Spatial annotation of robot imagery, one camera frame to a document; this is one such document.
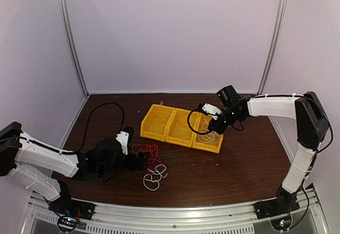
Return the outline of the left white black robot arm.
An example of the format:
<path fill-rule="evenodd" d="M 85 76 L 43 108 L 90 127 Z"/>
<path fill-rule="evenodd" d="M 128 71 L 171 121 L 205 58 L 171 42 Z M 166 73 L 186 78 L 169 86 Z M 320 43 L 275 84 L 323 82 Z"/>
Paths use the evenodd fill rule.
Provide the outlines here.
<path fill-rule="evenodd" d="M 130 144 L 133 129 L 127 127 L 115 138 L 97 143 L 88 152 L 63 150 L 39 141 L 12 122 L 1 130 L 1 176 L 12 177 L 50 202 L 65 215 L 77 207 L 67 184 L 52 179 L 37 168 L 57 172 L 79 181 L 106 179 L 122 169 L 144 171 L 149 153 L 134 153 Z"/>

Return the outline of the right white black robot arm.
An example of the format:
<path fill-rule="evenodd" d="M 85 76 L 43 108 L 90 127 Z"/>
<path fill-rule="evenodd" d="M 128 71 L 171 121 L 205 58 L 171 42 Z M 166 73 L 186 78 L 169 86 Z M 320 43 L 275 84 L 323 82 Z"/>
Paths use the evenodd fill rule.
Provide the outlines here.
<path fill-rule="evenodd" d="M 240 96 L 229 85 L 217 92 L 221 107 L 203 104 L 205 115 L 212 117 L 208 130 L 223 134 L 236 123 L 248 118 L 268 117 L 272 122 L 285 121 L 292 127 L 291 138 L 295 144 L 291 166 L 277 190 L 272 208 L 284 213 L 293 204 L 297 192 L 313 170 L 318 154 L 326 149 L 323 141 L 332 132 L 329 119 L 318 96 L 313 91 L 303 94 L 253 94 Z"/>

